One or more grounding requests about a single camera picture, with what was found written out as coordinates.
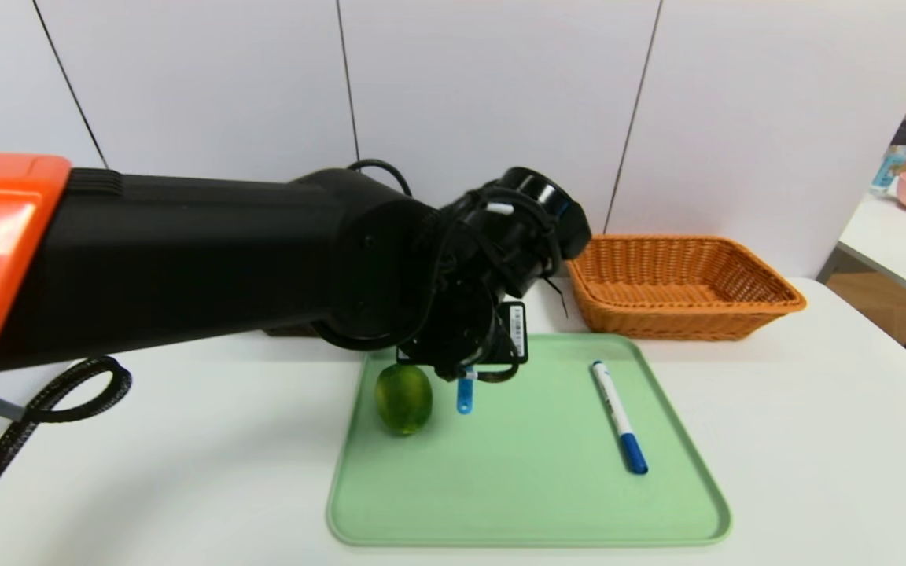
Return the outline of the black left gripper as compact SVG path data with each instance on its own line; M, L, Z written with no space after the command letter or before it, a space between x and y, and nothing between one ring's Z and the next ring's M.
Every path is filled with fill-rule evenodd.
M521 302L441 305L421 333L396 349L396 361L434 366L439 379L454 382L467 379L468 366L527 362L528 340Z

